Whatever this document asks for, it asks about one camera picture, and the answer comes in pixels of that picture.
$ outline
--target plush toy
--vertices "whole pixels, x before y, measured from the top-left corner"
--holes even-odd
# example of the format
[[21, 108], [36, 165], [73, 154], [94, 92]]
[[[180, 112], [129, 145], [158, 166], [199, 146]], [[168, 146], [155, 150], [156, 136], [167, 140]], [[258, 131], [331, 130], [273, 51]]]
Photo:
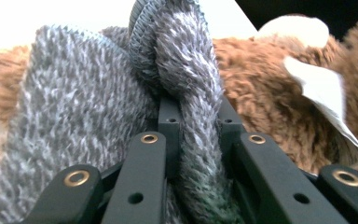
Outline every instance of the plush toy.
[[[358, 151], [341, 149], [347, 144], [346, 136], [304, 97], [301, 80], [292, 74], [291, 59], [301, 68], [302, 63], [307, 63], [340, 73], [346, 96], [346, 123], [358, 138], [358, 25], [344, 43], [329, 36], [325, 27], [315, 27], [322, 27], [321, 34], [327, 37], [310, 43], [307, 35], [280, 35], [270, 33], [267, 27], [249, 40], [215, 40], [214, 48], [225, 95], [247, 131], [271, 135], [300, 168], [318, 173], [329, 163], [356, 163]], [[17, 92], [29, 53], [27, 48], [0, 52], [0, 121], [5, 128], [16, 113]]]
[[[342, 149], [345, 137], [303, 96], [300, 83], [287, 67], [290, 56], [296, 64], [306, 63], [302, 65], [304, 73], [315, 65], [321, 68], [317, 71], [332, 70], [341, 76], [345, 121], [358, 139], [358, 24], [340, 43], [317, 19], [284, 16], [250, 39], [215, 40], [214, 47], [226, 96], [249, 132], [271, 135], [309, 172], [318, 173], [330, 163], [351, 165], [358, 160], [358, 152]], [[324, 95], [334, 94], [332, 91], [326, 88]]]

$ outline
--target dark background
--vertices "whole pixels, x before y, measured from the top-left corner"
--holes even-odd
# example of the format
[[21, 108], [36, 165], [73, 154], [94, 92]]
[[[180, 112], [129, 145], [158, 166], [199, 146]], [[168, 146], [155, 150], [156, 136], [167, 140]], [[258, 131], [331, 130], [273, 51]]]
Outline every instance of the dark background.
[[258, 30], [267, 21], [299, 13], [316, 17], [329, 27], [330, 34], [342, 39], [358, 22], [358, 0], [236, 0]]

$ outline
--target stuffed animal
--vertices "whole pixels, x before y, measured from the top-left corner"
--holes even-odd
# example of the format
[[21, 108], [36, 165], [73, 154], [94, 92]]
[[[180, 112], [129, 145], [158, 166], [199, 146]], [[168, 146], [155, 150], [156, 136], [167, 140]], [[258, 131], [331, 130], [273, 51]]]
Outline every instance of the stuffed animal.
[[[226, 97], [248, 132], [271, 135], [308, 172], [358, 160], [358, 151], [342, 149], [345, 137], [303, 95], [287, 63], [290, 56], [297, 64], [306, 63], [304, 73], [317, 66], [318, 71], [339, 74], [345, 95], [344, 121], [358, 139], [358, 24], [340, 43], [321, 21], [289, 15], [267, 23], [250, 39], [219, 39], [214, 47]], [[333, 91], [327, 87], [324, 95]]]

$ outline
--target gray knit fabric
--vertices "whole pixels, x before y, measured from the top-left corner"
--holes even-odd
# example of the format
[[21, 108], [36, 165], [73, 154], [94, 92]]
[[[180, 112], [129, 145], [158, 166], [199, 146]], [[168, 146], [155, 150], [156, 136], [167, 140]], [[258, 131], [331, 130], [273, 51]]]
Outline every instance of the gray knit fabric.
[[135, 7], [130, 29], [37, 32], [0, 162], [0, 223], [22, 220], [60, 170], [87, 163], [103, 171], [124, 160], [131, 138], [157, 117], [154, 99], [164, 91], [183, 116], [167, 223], [188, 222], [177, 199], [197, 223], [243, 222], [221, 162], [223, 89], [198, 2], [140, 0]]

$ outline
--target screw hole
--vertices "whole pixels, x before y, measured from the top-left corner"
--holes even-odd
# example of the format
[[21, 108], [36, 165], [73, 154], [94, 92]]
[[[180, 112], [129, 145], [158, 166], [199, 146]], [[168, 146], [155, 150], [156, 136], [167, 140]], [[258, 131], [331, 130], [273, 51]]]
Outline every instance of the screw hole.
[[342, 184], [358, 187], [358, 177], [354, 174], [343, 170], [335, 170], [335, 172], [333, 172], [333, 177]]
[[295, 197], [299, 203], [310, 203], [310, 199], [302, 193], [297, 193], [293, 197]]
[[137, 204], [141, 203], [144, 200], [144, 195], [142, 193], [133, 193], [129, 197], [129, 203]]
[[157, 142], [158, 140], [158, 137], [154, 134], [147, 134], [147, 135], [144, 135], [141, 139], [141, 141], [143, 143], [146, 143], [146, 144], [152, 144], [152, 143], [155, 143]]
[[89, 178], [90, 178], [90, 173], [88, 171], [78, 170], [68, 174], [63, 180], [63, 183], [67, 187], [77, 187], [86, 183], [89, 180]]
[[256, 144], [263, 144], [266, 142], [266, 139], [260, 135], [251, 135], [249, 136], [249, 140]]

